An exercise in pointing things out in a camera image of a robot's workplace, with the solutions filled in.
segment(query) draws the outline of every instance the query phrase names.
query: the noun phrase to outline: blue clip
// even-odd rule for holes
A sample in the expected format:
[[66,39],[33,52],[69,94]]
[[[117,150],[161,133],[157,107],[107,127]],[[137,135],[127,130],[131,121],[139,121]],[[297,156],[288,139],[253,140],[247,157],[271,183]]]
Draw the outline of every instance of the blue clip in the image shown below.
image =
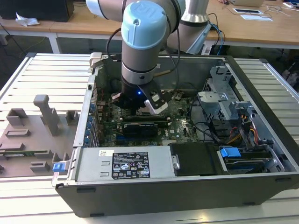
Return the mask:
[[220,150],[222,157],[240,157],[241,153],[238,148],[227,147]]
[[64,171],[66,171],[65,162],[54,163],[53,172],[64,172]]

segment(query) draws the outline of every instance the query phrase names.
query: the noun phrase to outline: wooden desk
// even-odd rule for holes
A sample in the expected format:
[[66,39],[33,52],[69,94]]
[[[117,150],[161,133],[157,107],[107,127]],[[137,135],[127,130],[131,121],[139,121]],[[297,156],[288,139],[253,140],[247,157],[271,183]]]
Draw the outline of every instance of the wooden desk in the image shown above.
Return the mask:
[[[266,4],[283,6],[281,0],[265,1],[263,7],[260,7],[259,10],[265,12],[267,10]],[[233,4],[227,6],[219,3],[217,0],[210,0],[207,9],[208,14],[217,14],[218,25],[226,35],[225,45],[299,49],[299,28],[296,26],[299,21],[299,12],[283,9],[283,12],[290,16],[269,12],[273,21],[250,21],[229,12],[229,10],[234,12],[233,8],[258,9],[256,7],[234,6]],[[213,15],[210,18],[212,22],[216,23]],[[0,19],[0,22],[12,35],[48,37],[54,53],[61,52],[57,41],[58,37],[108,39],[121,26],[119,22],[105,20],[93,15],[87,7],[78,6],[75,6],[74,14],[67,23],[41,21],[41,24],[38,26],[26,28],[18,25],[14,20]],[[0,28],[0,34],[6,33]],[[121,40],[120,34],[114,38]],[[206,49],[210,49],[216,39],[216,31],[211,31],[206,39],[203,52],[206,52]]]
[[[233,4],[227,6],[217,0],[210,0],[207,13],[217,14],[219,28],[226,35],[225,45],[299,49],[299,28],[296,26],[299,21],[299,12],[283,8],[283,12],[290,16],[270,11],[267,12],[269,14],[261,15],[272,16],[273,21],[245,20],[240,15],[231,13],[237,14],[233,8],[258,9],[264,13],[267,5],[286,7],[281,0],[265,1],[260,8],[234,6]],[[216,23],[214,15],[210,15],[210,18],[213,23]],[[211,47],[217,38],[216,31],[211,31],[205,43],[206,46]]]

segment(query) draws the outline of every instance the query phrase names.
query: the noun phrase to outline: light blue joint cap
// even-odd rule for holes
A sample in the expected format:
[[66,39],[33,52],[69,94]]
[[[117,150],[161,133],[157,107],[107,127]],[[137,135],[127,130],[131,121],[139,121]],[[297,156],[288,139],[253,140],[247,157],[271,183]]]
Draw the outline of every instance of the light blue joint cap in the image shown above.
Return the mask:
[[128,46],[147,50],[163,40],[166,27],[166,13],[161,6],[146,0],[133,2],[124,11],[121,36]]

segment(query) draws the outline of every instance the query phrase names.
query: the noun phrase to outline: blue release tab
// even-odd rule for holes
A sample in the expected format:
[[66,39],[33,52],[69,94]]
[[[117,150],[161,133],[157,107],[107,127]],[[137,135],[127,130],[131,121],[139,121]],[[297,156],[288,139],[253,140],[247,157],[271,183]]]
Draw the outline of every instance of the blue release tab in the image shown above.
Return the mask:
[[63,172],[65,169],[65,162],[54,163],[53,172]]
[[157,46],[164,38],[167,18],[164,9],[152,1],[129,4],[123,14],[121,36],[124,42],[137,50]]
[[238,148],[227,147],[220,150],[222,157],[240,157],[241,153]]

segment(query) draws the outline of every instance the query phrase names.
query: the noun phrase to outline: floor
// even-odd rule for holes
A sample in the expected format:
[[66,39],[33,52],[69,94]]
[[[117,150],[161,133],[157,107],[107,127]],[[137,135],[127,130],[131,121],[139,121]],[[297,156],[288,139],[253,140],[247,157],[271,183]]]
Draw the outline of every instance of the floor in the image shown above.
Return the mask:
[[[25,52],[52,53],[50,42],[47,38],[14,36],[14,39]],[[86,39],[59,38],[62,52],[66,54],[90,54],[92,52],[106,51],[105,40],[92,40],[92,42],[94,49],[90,50]],[[121,41],[112,41],[110,52],[119,53],[120,51]],[[280,49],[253,49],[232,46],[227,49],[226,53],[234,58],[265,58],[280,73],[287,67],[285,55],[280,60],[277,60],[277,58],[281,56]],[[8,38],[7,46],[1,46],[0,44],[0,89],[10,78],[24,57],[25,55],[12,38]]]

